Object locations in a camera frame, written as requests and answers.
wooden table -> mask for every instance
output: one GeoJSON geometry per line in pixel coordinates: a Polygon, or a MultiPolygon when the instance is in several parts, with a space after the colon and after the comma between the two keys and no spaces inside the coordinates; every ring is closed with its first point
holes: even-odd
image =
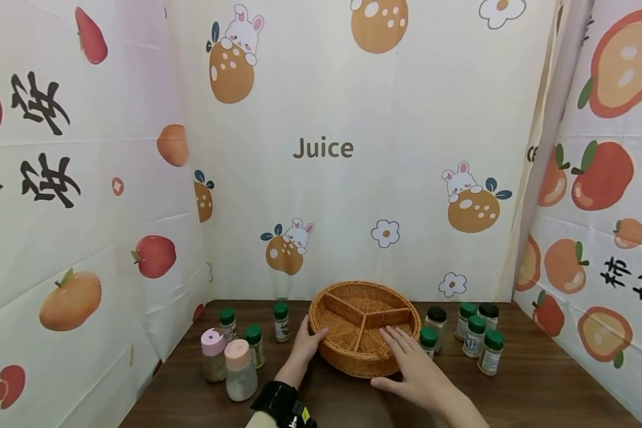
{"type": "MultiPolygon", "coordinates": [[[[288,302],[290,332],[307,313],[309,302],[288,302]]],[[[262,327],[266,365],[259,370],[259,387],[272,380],[292,347],[277,344],[272,301],[214,301],[159,370],[122,428],[243,428],[253,398],[236,404],[228,399],[225,383],[207,384],[201,374],[200,335],[218,325],[219,311],[235,309],[238,334],[249,324],[262,327]]],[[[480,374],[474,360],[461,354],[453,337],[457,304],[439,303],[448,314],[442,352],[435,361],[452,382],[468,395],[492,427],[641,427],[554,341],[515,305],[500,304],[498,329],[506,347],[496,377],[480,374]]],[[[415,303],[425,314],[429,303],[415,303]]],[[[316,355],[300,388],[320,428],[433,428],[443,427],[401,398],[377,391],[367,380],[340,373],[316,355]]]]}

white flower print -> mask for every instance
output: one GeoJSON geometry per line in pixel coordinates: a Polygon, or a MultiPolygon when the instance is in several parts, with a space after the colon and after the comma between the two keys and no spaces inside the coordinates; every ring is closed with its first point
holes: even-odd
{"type": "Polygon", "coordinates": [[[487,27],[498,30],[510,19],[520,17],[525,11],[525,0],[484,0],[478,14],[487,19],[487,27]]]}
{"type": "Polygon", "coordinates": [[[446,298],[451,298],[455,294],[463,294],[466,292],[466,276],[449,272],[445,275],[438,289],[445,294],[446,298]]]}
{"type": "Polygon", "coordinates": [[[379,220],[371,230],[371,237],[378,241],[380,248],[388,248],[399,240],[399,224],[397,221],[379,220]]]}

left hand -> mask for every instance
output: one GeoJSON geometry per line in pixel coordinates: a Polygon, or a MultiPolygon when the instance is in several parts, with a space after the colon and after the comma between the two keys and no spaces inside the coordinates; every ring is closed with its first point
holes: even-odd
{"type": "Polygon", "coordinates": [[[295,336],[295,342],[288,361],[282,366],[274,380],[284,382],[294,387],[300,388],[302,378],[307,373],[307,365],[311,358],[316,354],[319,344],[328,333],[328,329],[322,329],[315,335],[309,335],[309,315],[306,315],[300,324],[300,329],[295,336]]]}

spice bottle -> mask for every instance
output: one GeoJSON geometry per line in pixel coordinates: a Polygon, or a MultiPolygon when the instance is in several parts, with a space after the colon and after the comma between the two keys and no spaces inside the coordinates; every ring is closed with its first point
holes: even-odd
{"type": "Polygon", "coordinates": [[[497,330],[499,320],[499,308],[494,303],[480,303],[478,316],[485,320],[488,330],[497,330]]]}
{"type": "Polygon", "coordinates": [[[428,354],[430,359],[433,359],[435,355],[435,344],[438,342],[438,334],[435,330],[430,327],[421,328],[421,332],[418,337],[418,343],[421,345],[423,350],[428,354]]]}
{"type": "Polygon", "coordinates": [[[468,319],[471,315],[476,314],[476,307],[473,303],[463,302],[459,306],[459,320],[457,321],[457,329],[454,332],[454,337],[463,341],[466,339],[468,333],[468,319]]]}
{"type": "Polygon", "coordinates": [[[250,325],[245,330],[245,340],[250,344],[250,356],[254,361],[254,368],[261,369],[264,366],[264,345],[262,343],[262,329],[259,325],[250,325]]]}
{"type": "Polygon", "coordinates": [[[504,335],[497,330],[488,330],[485,332],[483,352],[480,353],[478,359],[478,370],[485,376],[496,375],[503,348],[504,335]]]}
{"type": "Polygon", "coordinates": [[[290,327],[288,325],[288,305],[283,302],[274,306],[274,328],[276,342],[286,343],[290,339],[290,327]]]}
{"type": "Polygon", "coordinates": [[[435,353],[438,353],[442,349],[442,337],[443,330],[447,324],[447,312],[439,306],[430,306],[424,324],[426,327],[435,330],[438,335],[438,343],[435,344],[435,353]]]}
{"type": "Polygon", "coordinates": [[[235,311],[230,307],[227,307],[225,310],[222,310],[219,314],[219,323],[221,328],[224,330],[224,337],[226,339],[226,344],[231,343],[237,339],[237,331],[235,330],[235,311]]]}
{"type": "Polygon", "coordinates": [[[485,333],[485,320],[478,315],[468,319],[468,330],[466,339],[461,346],[461,351],[469,358],[478,358],[483,348],[483,337],[485,333]]]}
{"type": "Polygon", "coordinates": [[[250,344],[235,339],[226,350],[226,393],[233,401],[245,401],[257,391],[257,370],[254,369],[250,344]]]}
{"type": "Polygon", "coordinates": [[[209,382],[221,382],[226,379],[226,339],[216,329],[202,333],[202,369],[204,378],[209,382]]]}

round wicker basket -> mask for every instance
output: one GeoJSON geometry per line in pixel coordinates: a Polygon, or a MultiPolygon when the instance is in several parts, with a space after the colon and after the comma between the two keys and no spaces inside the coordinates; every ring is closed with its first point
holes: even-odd
{"type": "Polygon", "coordinates": [[[392,325],[414,338],[421,330],[411,302],[395,290],[369,281],[344,281],[323,289],[309,307],[309,325],[315,333],[329,329],[319,352],[331,366],[365,379],[399,371],[380,337],[380,328],[392,325]]]}

